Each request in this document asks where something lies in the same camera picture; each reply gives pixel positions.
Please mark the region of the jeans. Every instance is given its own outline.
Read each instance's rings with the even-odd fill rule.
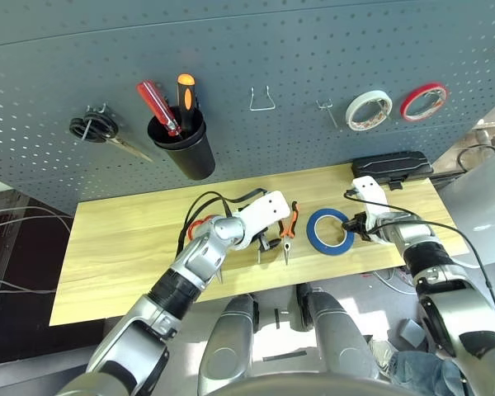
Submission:
[[[393,384],[429,396],[464,396],[459,369],[426,352],[401,351],[389,362]]]

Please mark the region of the black cup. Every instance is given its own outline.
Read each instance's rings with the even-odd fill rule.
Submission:
[[[180,122],[178,106],[172,106],[172,113]],[[165,150],[168,156],[181,169],[185,176],[192,180],[202,180],[209,177],[215,170],[215,158],[207,140],[206,125],[201,111],[195,109],[192,117],[192,131],[183,139],[169,136],[167,128],[161,125],[156,117],[148,123],[148,136],[154,144]]]

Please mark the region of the black case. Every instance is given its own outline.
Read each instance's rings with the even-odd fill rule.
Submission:
[[[391,190],[401,190],[403,181],[428,177],[433,170],[421,151],[404,151],[357,158],[352,172],[355,177],[372,176],[379,184],[388,183]]]

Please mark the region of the red screwdriver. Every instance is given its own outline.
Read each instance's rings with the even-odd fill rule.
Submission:
[[[168,130],[168,135],[172,137],[177,136],[181,139],[182,128],[178,125],[176,118],[174,118],[171,109],[168,108],[165,98],[159,91],[158,87],[156,87],[154,81],[144,80],[136,86],[136,89],[145,103],[147,103],[150,110],[152,110],[158,121],[162,125],[165,125]]]

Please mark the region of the tape roll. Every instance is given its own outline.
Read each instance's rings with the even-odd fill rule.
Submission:
[[[310,216],[308,224],[306,225],[306,235],[308,236],[308,240],[312,246],[321,253],[328,254],[329,256],[343,254],[350,249],[354,243],[354,233],[348,233],[345,229],[343,229],[343,232],[345,233],[343,241],[338,245],[328,245],[321,240],[316,229],[318,222],[326,217],[332,217],[342,223],[348,221],[348,218],[338,210],[329,208],[318,210]]]
[[[378,103],[378,112],[368,120],[355,121],[354,115],[357,113],[357,111],[360,110],[363,106],[372,102]],[[392,110],[393,101],[390,100],[389,95],[387,95],[385,92],[366,92],[354,99],[349,107],[346,109],[346,123],[351,130],[370,130],[385,121]]]
[[[427,97],[429,95],[435,95],[435,101],[429,105],[429,107],[425,110],[420,111],[417,114],[408,114],[409,107],[420,97]],[[422,87],[419,87],[409,93],[405,101],[403,101],[402,106],[399,111],[402,113],[402,117],[407,121],[421,121],[429,118],[433,114],[435,114],[444,104],[447,99],[447,89],[442,84],[438,82],[432,82],[430,84],[426,84]]]

